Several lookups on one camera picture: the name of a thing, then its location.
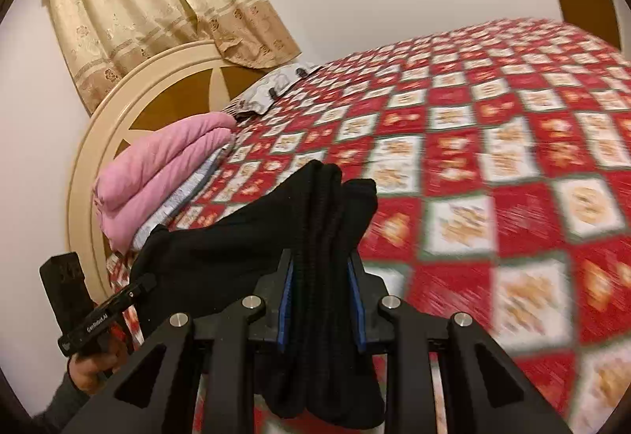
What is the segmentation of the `grey left sleeve forearm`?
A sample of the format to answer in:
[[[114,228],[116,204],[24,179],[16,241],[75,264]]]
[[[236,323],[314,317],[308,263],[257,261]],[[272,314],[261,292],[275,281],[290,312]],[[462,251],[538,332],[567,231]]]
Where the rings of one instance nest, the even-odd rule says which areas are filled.
[[[46,410],[31,418],[32,433],[58,434],[87,404],[90,397],[81,391],[67,372]]]

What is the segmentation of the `person left hand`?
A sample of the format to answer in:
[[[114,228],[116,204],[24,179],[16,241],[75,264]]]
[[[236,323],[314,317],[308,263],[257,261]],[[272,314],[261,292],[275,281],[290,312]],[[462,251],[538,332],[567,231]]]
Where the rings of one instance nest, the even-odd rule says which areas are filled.
[[[110,335],[105,351],[84,356],[75,354],[69,359],[67,373],[74,385],[86,395],[95,395],[104,385],[102,376],[116,373],[128,359],[126,344]]]

